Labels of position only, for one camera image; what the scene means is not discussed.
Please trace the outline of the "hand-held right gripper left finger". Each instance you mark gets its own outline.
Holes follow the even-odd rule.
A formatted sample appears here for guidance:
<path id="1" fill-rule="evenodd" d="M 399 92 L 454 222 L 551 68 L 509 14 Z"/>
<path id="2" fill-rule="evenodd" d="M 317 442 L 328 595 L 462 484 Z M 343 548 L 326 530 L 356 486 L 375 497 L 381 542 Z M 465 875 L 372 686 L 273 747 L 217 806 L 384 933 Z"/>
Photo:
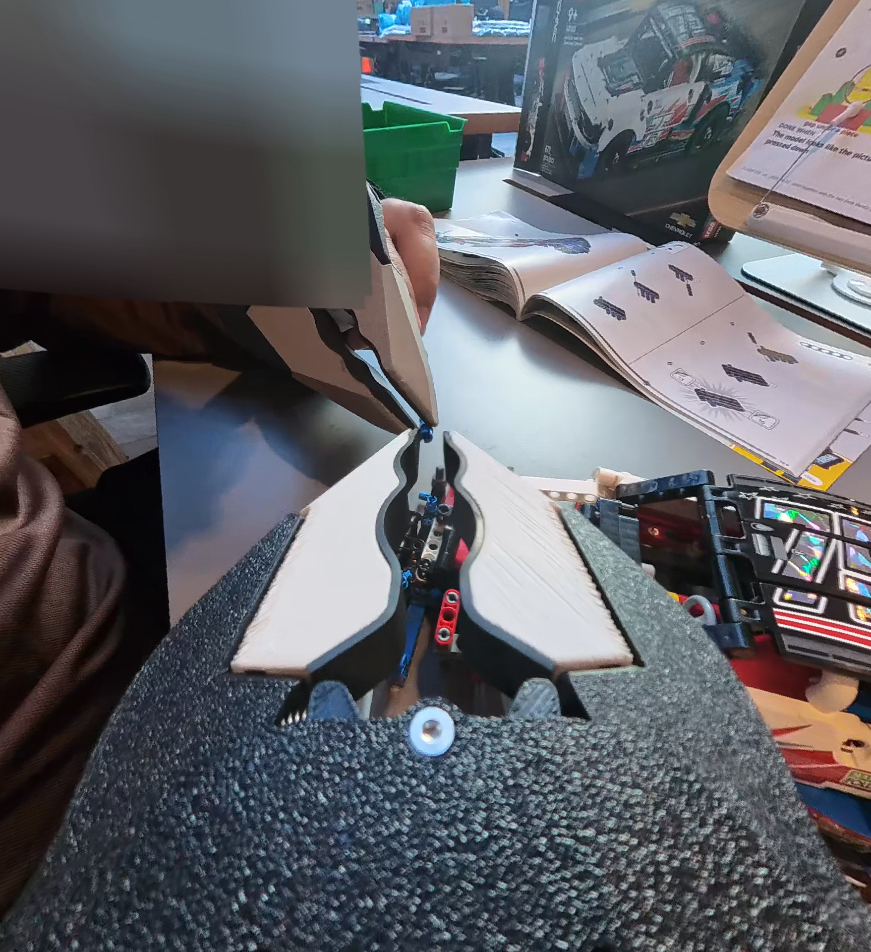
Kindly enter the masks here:
<path id="1" fill-rule="evenodd" d="M 405 640 L 395 548 L 418 444 L 416 431 L 395 437 L 302 511 L 232 673 L 335 681 L 364 696 L 393 672 Z"/>

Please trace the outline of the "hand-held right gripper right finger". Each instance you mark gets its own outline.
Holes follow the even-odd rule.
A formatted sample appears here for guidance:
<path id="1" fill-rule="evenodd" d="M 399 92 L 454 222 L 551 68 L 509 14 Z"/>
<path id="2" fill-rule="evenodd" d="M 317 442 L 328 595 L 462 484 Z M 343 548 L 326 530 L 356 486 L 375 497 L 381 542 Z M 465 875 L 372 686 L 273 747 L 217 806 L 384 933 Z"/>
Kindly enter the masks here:
<path id="1" fill-rule="evenodd" d="M 563 510 L 463 435 L 446 431 L 460 570 L 461 649 L 501 689 L 630 667 L 632 648 L 565 525 Z"/>

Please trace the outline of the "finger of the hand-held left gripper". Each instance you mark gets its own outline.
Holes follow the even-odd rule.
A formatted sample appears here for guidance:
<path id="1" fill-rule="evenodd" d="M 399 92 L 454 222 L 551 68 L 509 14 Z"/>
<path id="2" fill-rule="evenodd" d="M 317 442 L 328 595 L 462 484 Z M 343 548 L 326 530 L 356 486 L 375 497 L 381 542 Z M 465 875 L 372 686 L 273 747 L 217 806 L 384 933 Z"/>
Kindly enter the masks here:
<path id="1" fill-rule="evenodd" d="M 417 427 L 327 311 L 255 305 L 248 316 L 299 382 L 390 433 Z"/>
<path id="2" fill-rule="evenodd" d="M 348 343 L 362 344 L 390 390 L 429 426 L 439 421 L 438 404 L 415 307 L 394 264 L 370 252 L 370 294 L 362 306 L 330 311 Z"/>

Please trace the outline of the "toy brick race car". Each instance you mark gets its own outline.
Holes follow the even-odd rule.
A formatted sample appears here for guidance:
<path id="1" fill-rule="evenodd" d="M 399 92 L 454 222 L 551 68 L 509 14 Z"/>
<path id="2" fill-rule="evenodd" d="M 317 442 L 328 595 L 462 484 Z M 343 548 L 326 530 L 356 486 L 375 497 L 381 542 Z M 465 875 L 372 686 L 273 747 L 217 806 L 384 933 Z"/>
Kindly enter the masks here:
<path id="1" fill-rule="evenodd" d="M 871 906 L 871 506 L 707 470 L 524 477 L 571 506 L 729 658 Z"/>

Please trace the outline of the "grey desk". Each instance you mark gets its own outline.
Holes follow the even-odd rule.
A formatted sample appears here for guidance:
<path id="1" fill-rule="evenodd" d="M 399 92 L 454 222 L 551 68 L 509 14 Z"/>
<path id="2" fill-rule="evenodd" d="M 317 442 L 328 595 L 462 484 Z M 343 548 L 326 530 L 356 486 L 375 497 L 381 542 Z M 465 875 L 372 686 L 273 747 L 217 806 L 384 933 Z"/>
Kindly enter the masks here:
<path id="1" fill-rule="evenodd" d="M 561 328 L 441 280 L 424 334 L 441 426 L 526 475 L 771 474 L 648 402 Z M 170 618 L 392 435 L 241 351 L 156 361 Z"/>

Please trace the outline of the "person's left hand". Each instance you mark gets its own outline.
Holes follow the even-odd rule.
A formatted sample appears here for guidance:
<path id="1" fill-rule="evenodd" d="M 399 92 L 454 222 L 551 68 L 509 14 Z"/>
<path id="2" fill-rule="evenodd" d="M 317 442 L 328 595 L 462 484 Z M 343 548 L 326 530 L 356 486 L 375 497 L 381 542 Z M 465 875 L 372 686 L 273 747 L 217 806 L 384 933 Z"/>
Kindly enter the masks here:
<path id="1" fill-rule="evenodd" d="M 382 200 L 381 208 L 392 261 L 403 275 L 424 334 L 440 285 L 433 217 L 428 208 L 396 198 Z"/>

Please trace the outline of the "green plastic bin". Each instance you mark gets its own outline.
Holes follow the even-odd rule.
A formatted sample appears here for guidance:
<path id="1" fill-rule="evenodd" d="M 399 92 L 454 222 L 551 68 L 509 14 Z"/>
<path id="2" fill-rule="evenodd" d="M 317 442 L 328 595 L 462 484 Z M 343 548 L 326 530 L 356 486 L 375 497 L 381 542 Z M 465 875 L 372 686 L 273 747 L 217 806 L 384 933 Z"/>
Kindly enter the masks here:
<path id="1" fill-rule="evenodd" d="M 449 210 L 465 119 L 390 101 L 361 108 L 367 179 L 385 196 Z"/>

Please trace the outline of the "wood edged grey table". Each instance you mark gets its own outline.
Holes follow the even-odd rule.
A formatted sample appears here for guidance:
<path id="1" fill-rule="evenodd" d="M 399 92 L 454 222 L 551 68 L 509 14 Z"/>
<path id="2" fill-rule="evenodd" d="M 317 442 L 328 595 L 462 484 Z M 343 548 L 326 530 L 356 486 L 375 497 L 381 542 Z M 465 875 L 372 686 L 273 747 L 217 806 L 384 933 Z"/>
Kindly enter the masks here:
<path id="1" fill-rule="evenodd" d="M 384 102 L 391 102 L 464 119 L 465 136 L 515 133 L 520 125 L 521 110 L 513 105 L 412 86 L 378 76 L 360 76 L 360 88 L 362 101 L 374 109 L 379 109 Z"/>

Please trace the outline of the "cardboard box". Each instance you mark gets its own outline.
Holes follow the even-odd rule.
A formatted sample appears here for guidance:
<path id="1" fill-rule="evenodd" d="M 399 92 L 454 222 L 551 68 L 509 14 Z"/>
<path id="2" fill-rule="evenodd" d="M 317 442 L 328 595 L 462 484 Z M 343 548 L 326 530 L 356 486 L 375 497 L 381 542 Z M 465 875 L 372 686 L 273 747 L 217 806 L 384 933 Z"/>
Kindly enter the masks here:
<path id="1" fill-rule="evenodd" d="M 465 43 L 473 37 L 475 7 L 462 3 L 420 5 L 409 13 L 409 35 L 415 40 Z"/>

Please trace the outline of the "black office chair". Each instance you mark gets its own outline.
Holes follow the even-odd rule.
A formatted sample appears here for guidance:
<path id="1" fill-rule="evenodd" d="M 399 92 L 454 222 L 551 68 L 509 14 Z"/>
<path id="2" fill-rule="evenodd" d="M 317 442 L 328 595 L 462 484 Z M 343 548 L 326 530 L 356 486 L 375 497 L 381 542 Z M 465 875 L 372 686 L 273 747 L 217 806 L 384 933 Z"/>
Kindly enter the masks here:
<path id="1" fill-rule="evenodd" d="M 35 351 L 0 358 L 0 386 L 22 428 L 145 394 L 143 356 L 121 351 Z"/>

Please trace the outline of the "open instruction booklet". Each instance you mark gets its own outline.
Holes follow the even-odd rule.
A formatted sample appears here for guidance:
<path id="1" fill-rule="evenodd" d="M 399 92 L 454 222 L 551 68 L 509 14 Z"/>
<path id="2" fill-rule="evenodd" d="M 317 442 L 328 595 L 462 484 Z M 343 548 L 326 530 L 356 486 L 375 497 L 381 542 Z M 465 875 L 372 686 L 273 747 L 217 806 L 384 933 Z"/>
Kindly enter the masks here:
<path id="1" fill-rule="evenodd" d="M 575 336 L 644 397 L 786 482 L 827 489 L 871 446 L 871 356 L 799 335 L 698 247 L 435 224 L 444 276 Z"/>

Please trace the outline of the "race car set box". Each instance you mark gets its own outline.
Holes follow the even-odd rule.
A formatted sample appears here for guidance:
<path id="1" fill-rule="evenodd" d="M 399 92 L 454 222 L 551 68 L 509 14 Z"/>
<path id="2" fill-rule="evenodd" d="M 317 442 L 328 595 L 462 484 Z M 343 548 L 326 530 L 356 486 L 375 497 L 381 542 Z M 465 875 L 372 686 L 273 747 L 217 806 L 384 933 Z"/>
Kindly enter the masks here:
<path id="1" fill-rule="evenodd" d="M 714 241 L 713 174 L 822 2 L 534 2 L 513 167 L 599 224 Z"/>

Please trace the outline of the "silver stand base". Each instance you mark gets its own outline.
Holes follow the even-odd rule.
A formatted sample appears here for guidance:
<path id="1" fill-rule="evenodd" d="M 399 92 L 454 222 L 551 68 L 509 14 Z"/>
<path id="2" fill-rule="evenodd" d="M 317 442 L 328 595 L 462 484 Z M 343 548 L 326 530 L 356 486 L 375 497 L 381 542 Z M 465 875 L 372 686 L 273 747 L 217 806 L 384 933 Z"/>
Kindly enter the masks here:
<path id="1" fill-rule="evenodd" d="M 742 266 L 751 291 L 871 348 L 871 276 L 802 254 Z"/>

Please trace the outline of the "wooden clipboard with instruction sheet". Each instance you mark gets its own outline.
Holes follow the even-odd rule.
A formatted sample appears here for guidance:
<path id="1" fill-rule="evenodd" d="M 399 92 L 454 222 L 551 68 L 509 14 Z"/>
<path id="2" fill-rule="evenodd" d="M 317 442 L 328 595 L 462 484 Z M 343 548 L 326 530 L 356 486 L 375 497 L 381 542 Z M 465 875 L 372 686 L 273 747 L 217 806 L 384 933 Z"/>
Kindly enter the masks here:
<path id="1" fill-rule="evenodd" d="M 715 172 L 724 226 L 871 275 L 871 1 L 833 2 Z"/>

